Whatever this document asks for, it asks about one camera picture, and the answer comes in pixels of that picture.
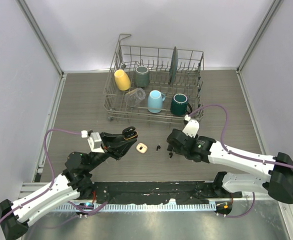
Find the black earbud charging case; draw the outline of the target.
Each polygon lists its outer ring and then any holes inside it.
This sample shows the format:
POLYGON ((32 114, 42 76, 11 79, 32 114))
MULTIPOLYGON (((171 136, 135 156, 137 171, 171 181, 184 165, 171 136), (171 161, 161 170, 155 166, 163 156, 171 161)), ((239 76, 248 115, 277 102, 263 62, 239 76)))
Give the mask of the black earbud charging case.
POLYGON ((129 126, 122 131, 124 140, 130 140, 138 137, 138 132, 134 126, 129 126))

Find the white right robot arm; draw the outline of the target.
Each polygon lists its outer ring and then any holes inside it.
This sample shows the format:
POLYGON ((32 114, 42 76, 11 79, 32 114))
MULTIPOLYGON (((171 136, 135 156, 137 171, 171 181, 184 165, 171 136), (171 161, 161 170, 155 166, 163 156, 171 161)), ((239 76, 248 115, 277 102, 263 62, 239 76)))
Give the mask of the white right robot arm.
POLYGON ((242 171, 236 175, 219 172, 212 185, 215 196, 253 192, 268 194, 274 200, 293 204, 293 160, 283 152, 276 156, 255 154, 236 148, 227 152, 219 141, 173 129, 166 139, 170 150, 186 159, 228 166, 242 171))

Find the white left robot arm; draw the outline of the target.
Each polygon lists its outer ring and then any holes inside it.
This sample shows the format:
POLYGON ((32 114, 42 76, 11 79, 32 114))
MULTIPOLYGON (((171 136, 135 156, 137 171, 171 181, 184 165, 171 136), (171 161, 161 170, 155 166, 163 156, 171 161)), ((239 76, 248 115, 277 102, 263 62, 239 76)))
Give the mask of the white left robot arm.
POLYGON ((74 135, 86 138, 89 153, 72 152, 65 163, 65 170, 52 175, 47 185, 15 201, 8 199, 0 203, 0 227, 7 240, 23 236, 38 219, 60 204, 92 196, 94 184, 91 171, 108 158, 120 160, 136 143, 138 133, 133 126, 120 134, 82 130, 74 135))

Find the beige earbud charging case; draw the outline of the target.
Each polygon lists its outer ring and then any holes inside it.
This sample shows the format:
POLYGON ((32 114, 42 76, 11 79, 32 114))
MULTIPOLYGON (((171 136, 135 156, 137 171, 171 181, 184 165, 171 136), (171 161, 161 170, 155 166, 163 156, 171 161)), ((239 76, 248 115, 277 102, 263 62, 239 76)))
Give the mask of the beige earbud charging case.
POLYGON ((136 150, 141 154, 145 154, 148 150, 148 147, 144 143, 138 143, 136 150))

